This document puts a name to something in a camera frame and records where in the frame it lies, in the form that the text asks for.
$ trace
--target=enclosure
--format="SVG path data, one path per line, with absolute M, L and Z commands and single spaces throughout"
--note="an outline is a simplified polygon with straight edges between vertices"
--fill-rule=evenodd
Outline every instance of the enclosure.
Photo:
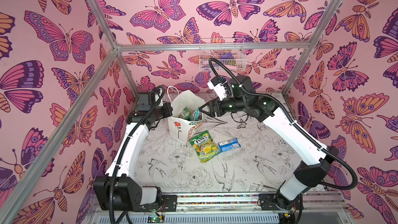
M 174 86 L 211 100 L 207 60 L 231 52 L 236 75 L 340 148 L 359 178 L 341 191 L 355 222 L 396 223 L 397 32 L 396 0 L 2 0 L 0 222 L 86 223 L 138 92 Z M 206 163 L 162 120 L 134 180 L 169 193 L 275 191 L 301 158 L 245 119 L 206 118 L 200 130 L 216 142 L 241 143 Z M 351 182 L 338 163 L 325 179 Z

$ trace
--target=green candy package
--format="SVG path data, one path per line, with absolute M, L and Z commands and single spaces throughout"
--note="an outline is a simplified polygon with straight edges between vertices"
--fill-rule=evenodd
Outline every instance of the green candy package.
M 202 132 L 199 135 L 189 140 L 192 147 L 195 149 L 200 162 L 209 161 L 212 157 L 221 152 L 220 148 L 213 142 L 208 131 Z

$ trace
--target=metal grate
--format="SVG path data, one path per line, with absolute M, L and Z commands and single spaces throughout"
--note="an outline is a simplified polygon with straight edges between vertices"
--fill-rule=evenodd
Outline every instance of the metal grate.
M 147 223 L 148 215 L 140 215 L 134 217 L 130 215 L 132 223 Z M 109 216 L 101 216 L 98 220 L 98 224 L 109 224 Z M 121 223 L 127 223 L 127 219 L 124 218 Z M 250 213 L 250 214 L 166 214 L 164 219 L 165 224 L 180 224 L 180 223 L 200 223 L 200 224 L 259 224 L 279 223 L 278 214 L 274 213 Z

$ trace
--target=bird drawing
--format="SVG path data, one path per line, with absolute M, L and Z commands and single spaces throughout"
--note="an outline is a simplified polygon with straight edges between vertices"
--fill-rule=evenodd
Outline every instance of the bird drawing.
M 234 170 L 234 172 L 233 172 L 232 179 L 230 179 L 230 178 L 228 177 L 228 167 L 227 167 L 227 165 L 225 164 L 225 166 L 224 166 L 223 163 L 221 163 L 221 164 L 222 164 L 222 168 L 224 169 L 224 176 L 223 176 L 223 177 L 220 176 L 220 175 L 214 170 L 214 167 L 213 167 L 213 165 L 212 165 L 214 177 L 216 178 L 216 180 L 217 180 L 218 183 L 222 184 L 222 191 L 223 191 L 223 192 L 227 192 L 227 191 L 229 192 L 229 191 L 231 191 L 232 186 L 234 185 L 235 170 Z
M 264 157 L 260 157 L 260 156 L 255 156 L 255 158 L 253 159 L 253 161 L 257 162 L 257 169 L 260 171 L 260 173 L 261 173 L 265 178 L 267 178 L 267 177 L 266 177 L 266 174 L 265 174 L 265 172 L 264 172 L 264 167 L 266 167 L 267 169 L 269 169 L 269 170 L 275 175 L 276 170 L 274 170 L 271 166 L 269 166 L 269 165 L 266 164 L 266 162 L 271 162 L 271 163 L 274 163 L 274 162 L 272 162 L 272 161 L 270 161 L 270 160 L 268 160 L 268 159 L 266 159 L 266 158 L 264 158 Z
M 154 174 L 155 170 L 158 170 L 158 172 L 160 173 L 160 175 L 162 176 L 162 178 L 163 178 L 163 174 L 166 175 L 166 172 L 164 172 L 164 170 L 162 170 L 162 168 L 159 166 L 160 163 L 166 165 L 166 164 L 163 163 L 162 161 L 157 160 L 157 159 L 155 159 L 155 158 L 152 158 L 152 159 L 150 160 L 150 162 L 148 162 L 148 164 L 151 165 L 151 166 L 149 167 L 149 170 L 148 170 L 148 171 L 149 171 L 149 176 L 150 176 L 150 178 L 151 178 L 151 180 L 152 180 L 153 183 L 155 183 L 154 180 L 153 180 L 153 174 Z

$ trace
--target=paper bag handle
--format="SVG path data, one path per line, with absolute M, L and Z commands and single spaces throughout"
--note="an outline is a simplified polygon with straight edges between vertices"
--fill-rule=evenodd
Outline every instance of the paper bag handle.
M 180 95 L 180 92 L 178 91 L 177 88 L 175 88 L 175 87 L 173 87 L 173 86 L 168 86 L 168 87 L 167 87 L 167 96 L 169 97 L 169 100 L 170 100 L 170 103 L 171 103 L 171 102 L 172 102 L 172 99 L 170 98 L 170 95 L 169 95 L 169 88 L 170 88 L 170 87 L 174 88 L 174 89 L 177 91 L 177 93 L 178 93 L 177 96 Z

